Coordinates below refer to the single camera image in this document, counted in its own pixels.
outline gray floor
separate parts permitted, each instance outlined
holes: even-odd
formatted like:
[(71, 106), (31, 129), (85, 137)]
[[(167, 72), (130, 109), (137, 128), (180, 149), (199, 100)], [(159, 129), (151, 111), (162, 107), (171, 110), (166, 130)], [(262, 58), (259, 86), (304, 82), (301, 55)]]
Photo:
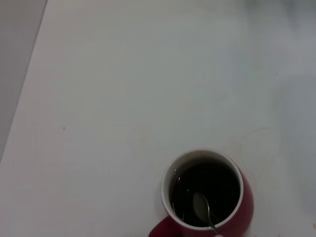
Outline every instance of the gray floor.
[(0, 158), (40, 28), (46, 0), (0, 0)]

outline red mug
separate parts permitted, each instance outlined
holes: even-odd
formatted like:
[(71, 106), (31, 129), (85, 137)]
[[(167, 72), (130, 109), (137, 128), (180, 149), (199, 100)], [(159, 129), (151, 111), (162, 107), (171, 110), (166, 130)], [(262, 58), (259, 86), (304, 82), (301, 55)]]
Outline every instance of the red mug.
[(169, 200), (170, 185), (175, 172), (188, 163), (190, 166), (201, 159), (217, 160), (227, 165), (236, 175), (240, 186), (240, 196), (236, 208), (222, 222), (215, 225), (224, 237), (241, 237), (249, 228), (254, 202), (248, 181), (237, 165), (225, 154), (216, 150), (196, 150), (175, 159), (165, 170), (161, 183), (161, 199), (168, 216), (150, 232), (149, 237), (215, 237), (211, 227), (191, 226), (180, 220), (174, 213)]

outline mug rim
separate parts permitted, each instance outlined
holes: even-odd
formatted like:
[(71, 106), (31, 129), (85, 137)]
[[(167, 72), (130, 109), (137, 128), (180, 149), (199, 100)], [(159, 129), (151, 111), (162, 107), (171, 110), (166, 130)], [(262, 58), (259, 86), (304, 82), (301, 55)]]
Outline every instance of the mug rim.
[(207, 231), (207, 230), (212, 230), (212, 228), (210, 226), (208, 227), (197, 227), (197, 226), (191, 226), (185, 222), (183, 222), (182, 220), (179, 219), (179, 217), (174, 213), (174, 211), (171, 209), (171, 205), (170, 207), (168, 206), (169, 203), (169, 190), (167, 193), (165, 193), (165, 189), (164, 189), (164, 185), (166, 182), (166, 175), (168, 173), (168, 171), (170, 170), (172, 164), (176, 163), (176, 161), (184, 158), (186, 155), (189, 155), (190, 153), (193, 152), (207, 152), (207, 153), (212, 153), (212, 154), (217, 154), (219, 155), (221, 158), (224, 158), (226, 161), (228, 161), (230, 163), (230, 165), (234, 168), (234, 171), (236, 172), (238, 181), (239, 181), (239, 186), (240, 186), (240, 194), (239, 194), (239, 199), (238, 199), (238, 203), (235, 207), (235, 209), (231, 212), (231, 214), (222, 222), (218, 223), (215, 225), (216, 228), (221, 227), (222, 225), (224, 225), (225, 223), (227, 223), (228, 221), (231, 220), (231, 218), (236, 214), (236, 212), (238, 211), (242, 198), (243, 198), (243, 179), (242, 179), (242, 175), (241, 172), (238, 168), (238, 166), (233, 162), (233, 160), (231, 158), (228, 157), (228, 155), (224, 154), (223, 152), (220, 152), (218, 150), (215, 149), (196, 149), (196, 150), (191, 150), (188, 152), (183, 153), (182, 155), (178, 156), (177, 158), (175, 158), (169, 165), (168, 167), (165, 169), (163, 176), (162, 176), (162, 182), (161, 182), (161, 187), (160, 187), (160, 195), (161, 195), (161, 199), (162, 199), (162, 203), (164, 208), (166, 209), (167, 213), (169, 216), (171, 216), (171, 218), (176, 221), (179, 225), (186, 227), (188, 229), (191, 230), (196, 230), (196, 231)]

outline coffee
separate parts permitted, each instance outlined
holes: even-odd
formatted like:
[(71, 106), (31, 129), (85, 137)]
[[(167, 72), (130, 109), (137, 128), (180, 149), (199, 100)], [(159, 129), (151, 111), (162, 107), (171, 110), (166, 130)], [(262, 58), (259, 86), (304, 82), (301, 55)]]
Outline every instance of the coffee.
[(196, 227), (209, 226), (193, 209), (193, 195), (202, 193), (209, 204), (214, 224), (224, 221), (237, 206), (240, 186), (236, 174), (223, 162), (203, 161), (188, 165), (175, 178), (170, 190), (170, 204), (185, 223)]

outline spoon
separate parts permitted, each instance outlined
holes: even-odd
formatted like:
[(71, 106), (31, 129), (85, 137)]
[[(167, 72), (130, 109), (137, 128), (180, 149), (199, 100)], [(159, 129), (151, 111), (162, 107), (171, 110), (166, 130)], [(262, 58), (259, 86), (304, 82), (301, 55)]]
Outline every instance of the spoon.
[(203, 194), (198, 193), (198, 192), (194, 193), (193, 209), (197, 217), (200, 220), (208, 223), (210, 227), (215, 231), (215, 233), (218, 234), (218, 231), (210, 218), (210, 210), (209, 210), (207, 199)]

